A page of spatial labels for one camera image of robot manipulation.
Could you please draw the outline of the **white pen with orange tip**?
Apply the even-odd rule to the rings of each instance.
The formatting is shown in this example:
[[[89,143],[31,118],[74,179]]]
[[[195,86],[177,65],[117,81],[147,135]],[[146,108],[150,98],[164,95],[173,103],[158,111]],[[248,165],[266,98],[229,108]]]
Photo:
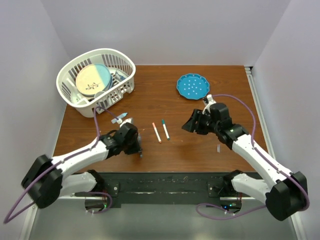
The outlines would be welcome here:
[[[156,127],[154,122],[152,122],[152,127],[153,127],[153,130],[155,132],[155,135],[156,135],[156,138],[157,138],[158,142],[161,144],[162,140],[161,140],[161,137],[159,135],[159,132],[158,132],[157,127]]]

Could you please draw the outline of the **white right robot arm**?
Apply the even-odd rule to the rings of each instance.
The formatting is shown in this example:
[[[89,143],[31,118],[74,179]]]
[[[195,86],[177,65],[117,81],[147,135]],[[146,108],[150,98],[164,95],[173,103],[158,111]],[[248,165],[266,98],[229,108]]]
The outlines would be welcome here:
[[[204,110],[195,109],[182,129],[199,135],[214,133],[260,175],[260,179],[255,179],[240,170],[229,173],[222,185],[227,196],[239,192],[253,197],[279,221],[309,208],[307,178],[300,171],[293,173],[266,153],[242,125],[232,122],[224,103],[212,102]]]

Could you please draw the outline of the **blue patterned pen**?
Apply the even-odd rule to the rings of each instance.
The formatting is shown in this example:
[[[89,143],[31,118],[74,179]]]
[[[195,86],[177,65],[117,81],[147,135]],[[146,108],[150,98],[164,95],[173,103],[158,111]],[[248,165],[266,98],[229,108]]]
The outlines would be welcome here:
[[[138,137],[137,137],[137,142],[138,142],[138,145],[139,145],[138,154],[139,154],[139,156],[142,158],[142,157],[143,157],[143,149],[142,149],[142,138],[141,138],[141,135],[140,135],[140,134],[139,134]]]

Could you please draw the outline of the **white pen with teal tip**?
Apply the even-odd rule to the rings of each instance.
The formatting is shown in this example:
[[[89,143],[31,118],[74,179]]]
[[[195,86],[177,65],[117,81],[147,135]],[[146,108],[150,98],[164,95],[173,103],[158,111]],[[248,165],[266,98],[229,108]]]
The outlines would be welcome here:
[[[167,129],[167,126],[166,126],[165,120],[164,120],[164,119],[162,119],[162,120],[161,120],[161,123],[162,123],[162,127],[163,127],[163,130],[164,130],[164,133],[165,133],[166,139],[169,141],[169,140],[170,140],[170,135],[169,135],[169,132],[168,132],[168,129]]]

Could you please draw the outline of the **light blue pen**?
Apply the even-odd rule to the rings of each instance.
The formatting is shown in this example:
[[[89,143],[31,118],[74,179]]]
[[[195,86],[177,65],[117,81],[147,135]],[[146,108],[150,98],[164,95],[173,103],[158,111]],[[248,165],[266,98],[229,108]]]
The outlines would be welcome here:
[[[124,113],[121,113],[120,115],[118,115],[117,117],[113,118],[111,120],[111,123],[112,124],[115,124],[117,123],[118,121],[122,122],[123,121],[123,118],[125,118],[127,116],[127,112],[124,112]]]

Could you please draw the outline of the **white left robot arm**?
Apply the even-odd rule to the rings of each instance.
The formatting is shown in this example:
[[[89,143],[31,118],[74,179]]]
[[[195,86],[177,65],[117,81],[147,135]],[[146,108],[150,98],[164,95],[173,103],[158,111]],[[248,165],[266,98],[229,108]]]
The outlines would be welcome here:
[[[95,171],[76,172],[121,152],[142,154],[138,128],[129,121],[78,150],[52,158],[45,154],[37,157],[21,185],[40,209],[73,193],[88,192],[99,196],[104,190],[102,178]]]

